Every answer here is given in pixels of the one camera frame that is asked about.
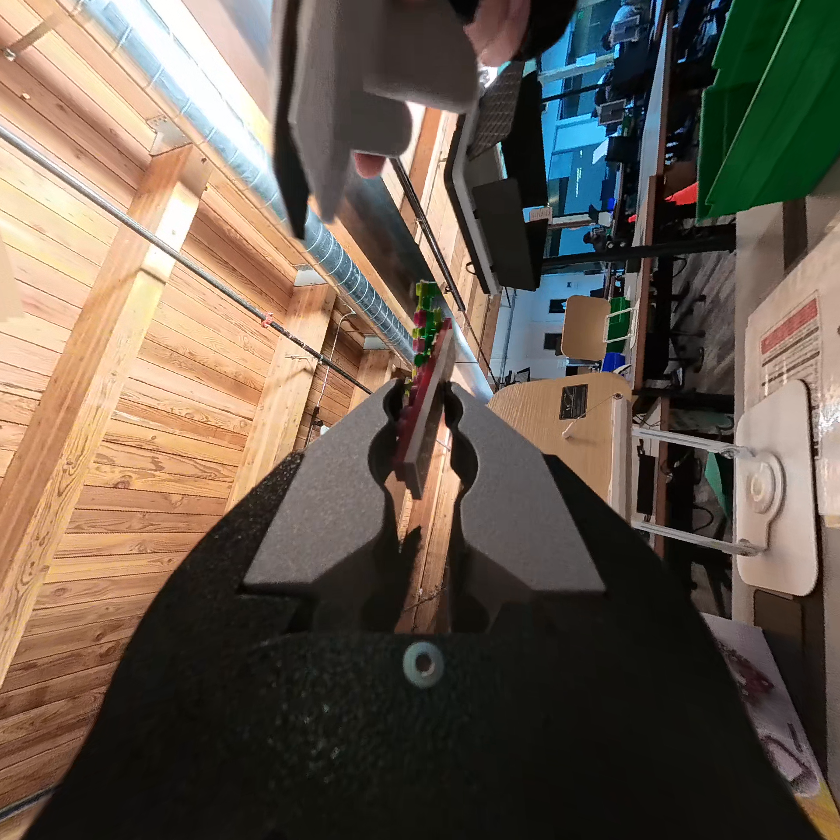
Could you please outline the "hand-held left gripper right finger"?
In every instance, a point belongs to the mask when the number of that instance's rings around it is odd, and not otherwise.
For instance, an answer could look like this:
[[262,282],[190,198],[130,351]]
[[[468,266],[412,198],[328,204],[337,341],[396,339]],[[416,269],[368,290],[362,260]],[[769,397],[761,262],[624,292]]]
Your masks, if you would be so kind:
[[606,585],[543,453],[457,384],[445,387],[455,504],[449,619],[488,632],[506,608],[601,599]]

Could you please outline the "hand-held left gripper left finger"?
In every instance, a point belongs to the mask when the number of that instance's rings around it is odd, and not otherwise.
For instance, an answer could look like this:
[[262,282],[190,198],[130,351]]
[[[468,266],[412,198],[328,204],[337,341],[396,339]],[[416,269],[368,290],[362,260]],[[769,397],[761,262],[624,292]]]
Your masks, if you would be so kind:
[[403,391],[388,381],[305,449],[245,573],[245,593],[290,598],[306,629],[396,630],[408,556],[386,481]]

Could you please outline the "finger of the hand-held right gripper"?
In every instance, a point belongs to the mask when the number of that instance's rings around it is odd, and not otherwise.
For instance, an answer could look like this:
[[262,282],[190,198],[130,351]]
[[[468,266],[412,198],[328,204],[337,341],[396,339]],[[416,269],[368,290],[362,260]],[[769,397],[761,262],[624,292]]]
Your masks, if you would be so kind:
[[404,101],[368,89],[393,2],[276,1],[270,16],[273,163],[294,236],[309,198],[333,220],[357,153],[402,154],[413,120]]
[[362,90],[455,113],[479,93],[476,53],[448,1],[371,2]]

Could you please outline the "red board with pegs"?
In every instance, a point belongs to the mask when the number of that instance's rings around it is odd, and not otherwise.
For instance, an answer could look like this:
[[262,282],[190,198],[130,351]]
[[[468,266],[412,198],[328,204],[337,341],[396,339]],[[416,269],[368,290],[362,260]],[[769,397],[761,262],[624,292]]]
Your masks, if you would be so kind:
[[430,281],[415,286],[413,368],[403,387],[402,410],[396,422],[393,470],[415,501],[421,500],[444,415],[443,389],[451,378],[457,351],[454,323]]

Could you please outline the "person's right hand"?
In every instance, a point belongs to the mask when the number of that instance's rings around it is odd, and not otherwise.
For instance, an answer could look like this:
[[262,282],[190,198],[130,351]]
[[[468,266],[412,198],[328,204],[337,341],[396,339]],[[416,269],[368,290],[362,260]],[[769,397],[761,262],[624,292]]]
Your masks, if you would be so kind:
[[553,47],[575,14],[575,1],[450,1],[479,62],[500,67]]

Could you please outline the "light wooden tabletop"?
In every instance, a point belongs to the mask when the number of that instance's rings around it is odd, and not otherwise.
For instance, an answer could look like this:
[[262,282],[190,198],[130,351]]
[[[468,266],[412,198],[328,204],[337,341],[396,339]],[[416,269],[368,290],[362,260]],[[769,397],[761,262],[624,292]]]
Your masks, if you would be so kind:
[[622,376],[596,372],[509,385],[489,407],[630,522],[632,395]]

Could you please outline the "hanging black and white heater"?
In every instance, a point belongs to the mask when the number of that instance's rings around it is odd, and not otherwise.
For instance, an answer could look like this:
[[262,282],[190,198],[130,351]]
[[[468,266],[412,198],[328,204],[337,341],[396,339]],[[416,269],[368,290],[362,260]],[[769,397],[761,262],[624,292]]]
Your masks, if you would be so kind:
[[444,185],[481,289],[535,291],[542,275],[548,220],[526,218],[547,207],[539,74],[512,61],[458,117]]

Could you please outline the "light wooden chair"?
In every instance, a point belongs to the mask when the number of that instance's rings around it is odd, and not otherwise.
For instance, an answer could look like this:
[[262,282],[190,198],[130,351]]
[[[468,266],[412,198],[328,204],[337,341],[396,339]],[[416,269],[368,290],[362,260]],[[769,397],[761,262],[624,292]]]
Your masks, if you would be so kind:
[[565,305],[560,351],[569,361],[600,363],[611,315],[607,299],[575,295]]

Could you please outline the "long wooden work table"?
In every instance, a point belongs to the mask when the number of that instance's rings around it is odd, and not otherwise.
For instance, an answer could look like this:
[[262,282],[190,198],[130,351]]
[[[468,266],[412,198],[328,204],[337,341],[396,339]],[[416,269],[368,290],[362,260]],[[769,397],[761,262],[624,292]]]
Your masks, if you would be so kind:
[[[676,41],[674,25],[676,10],[658,6],[655,35],[657,37],[656,65],[650,90],[645,123],[640,140],[640,158],[637,180],[637,218],[632,246],[646,249],[655,241],[655,209],[658,189],[665,172],[665,147],[667,115],[669,109],[670,80],[673,68],[673,53]],[[628,380],[633,392],[644,385],[644,358],[646,334],[649,322],[650,283],[653,278],[655,260],[642,254],[639,270],[627,276],[626,293],[634,305],[636,332],[633,342],[628,344]]]

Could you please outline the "white plastic panel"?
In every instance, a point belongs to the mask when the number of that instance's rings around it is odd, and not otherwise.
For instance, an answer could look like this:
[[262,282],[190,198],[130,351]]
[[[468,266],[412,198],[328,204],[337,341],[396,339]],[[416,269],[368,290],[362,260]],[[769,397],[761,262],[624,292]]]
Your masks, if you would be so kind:
[[808,391],[802,381],[744,413],[735,443],[733,541],[738,575],[755,589],[803,597],[819,576]]

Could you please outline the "printed instruction booklet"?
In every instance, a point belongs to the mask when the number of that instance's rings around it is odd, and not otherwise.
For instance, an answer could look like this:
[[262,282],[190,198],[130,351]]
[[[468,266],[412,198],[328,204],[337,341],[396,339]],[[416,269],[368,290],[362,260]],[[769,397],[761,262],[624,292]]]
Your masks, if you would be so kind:
[[703,613],[764,752],[823,838],[839,838],[839,814],[763,631]]

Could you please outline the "white box with warning label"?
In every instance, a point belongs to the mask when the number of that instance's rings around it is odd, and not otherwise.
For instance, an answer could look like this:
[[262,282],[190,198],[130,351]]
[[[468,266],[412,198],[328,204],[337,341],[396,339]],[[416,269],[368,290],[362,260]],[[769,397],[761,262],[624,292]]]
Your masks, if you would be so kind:
[[811,406],[817,509],[839,528],[838,249],[819,248],[757,307],[745,332],[744,406],[788,381],[805,383]]

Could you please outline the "silver spiral air duct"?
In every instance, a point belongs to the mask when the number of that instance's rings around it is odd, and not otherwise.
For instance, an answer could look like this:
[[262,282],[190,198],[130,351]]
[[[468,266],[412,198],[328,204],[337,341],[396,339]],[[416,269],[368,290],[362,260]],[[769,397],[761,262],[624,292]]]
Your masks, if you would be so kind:
[[[238,104],[238,80],[233,71],[211,40],[204,45],[208,37],[199,31],[188,11],[179,11],[178,7],[182,6],[181,2],[75,2],[73,14],[100,30],[117,56],[129,63],[129,68],[141,81],[149,83],[151,92],[162,99],[175,119],[185,124],[194,139],[208,146],[212,156],[230,170],[247,194],[260,200],[268,215],[282,222],[292,233],[280,197],[272,155],[272,47],[267,71],[269,116],[265,118],[266,127],[257,129],[255,120],[246,114],[245,105]],[[380,158],[391,164],[398,176],[406,177],[400,159],[411,143],[412,138],[398,156]],[[355,173],[356,155],[342,200],[351,174]],[[315,197],[311,196],[306,236],[297,240],[372,320],[384,341],[412,366],[413,326],[408,329],[400,323],[328,230],[333,219],[329,222],[323,219]]]

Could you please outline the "rectangular shiny metal duct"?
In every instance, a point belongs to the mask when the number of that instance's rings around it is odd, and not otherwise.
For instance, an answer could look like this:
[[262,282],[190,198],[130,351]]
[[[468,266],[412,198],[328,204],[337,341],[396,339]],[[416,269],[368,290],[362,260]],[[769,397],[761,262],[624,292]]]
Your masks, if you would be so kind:
[[328,228],[403,326],[411,326],[415,283],[437,283],[469,350],[467,361],[456,364],[455,378],[488,403],[497,389],[490,362],[501,299],[482,290],[445,189],[433,188],[424,212],[447,275],[413,211],[402,215],[394,201],[393,175],[387,169],[387,178],[365,180],[352,173],[339,213]]

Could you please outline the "black metal post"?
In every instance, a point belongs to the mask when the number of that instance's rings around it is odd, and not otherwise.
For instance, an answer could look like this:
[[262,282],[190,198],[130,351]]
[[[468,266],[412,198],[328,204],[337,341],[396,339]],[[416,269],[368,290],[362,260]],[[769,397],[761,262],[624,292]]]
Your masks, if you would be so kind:
[[694,254],[733,252],[737,247],[737,225],[735,222],[693,229],[696,236],[678,238],[651,245],[618,247],[610,246],[603,251],[585,251],[571,255],[545,258],[541,273],[549,275],[567,268],[589,264],[612,265],[627,263],[635,259],[690,256]]

